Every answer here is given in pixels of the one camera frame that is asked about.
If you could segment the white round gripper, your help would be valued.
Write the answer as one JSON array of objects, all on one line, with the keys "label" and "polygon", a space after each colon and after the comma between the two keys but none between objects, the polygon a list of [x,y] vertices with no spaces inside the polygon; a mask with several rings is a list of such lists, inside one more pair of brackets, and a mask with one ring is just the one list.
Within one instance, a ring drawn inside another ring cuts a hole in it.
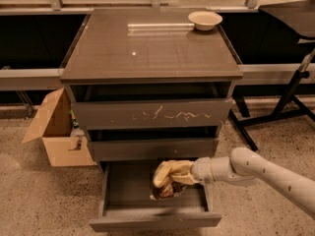
[{"label": "white round gripper", "polygon": [[171,178],[174,182],[184,185],[194,184],[210,184],[213,181],[212,174],[212,160],[209,157],[200,157],[193,162],[191,173],[186,175],[172,175]]}]

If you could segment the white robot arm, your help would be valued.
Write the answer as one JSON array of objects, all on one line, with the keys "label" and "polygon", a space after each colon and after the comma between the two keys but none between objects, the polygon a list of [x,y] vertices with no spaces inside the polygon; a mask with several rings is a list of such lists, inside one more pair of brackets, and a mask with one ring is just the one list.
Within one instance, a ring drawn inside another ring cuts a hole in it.
[{"label": "white robot arm", "polygon": [[225,157],[175,161],[171,177],[186,185],[223,181],[246,186],[260,179],[315,218],[315,182],[268,161],[246,147],[237,147]]}]

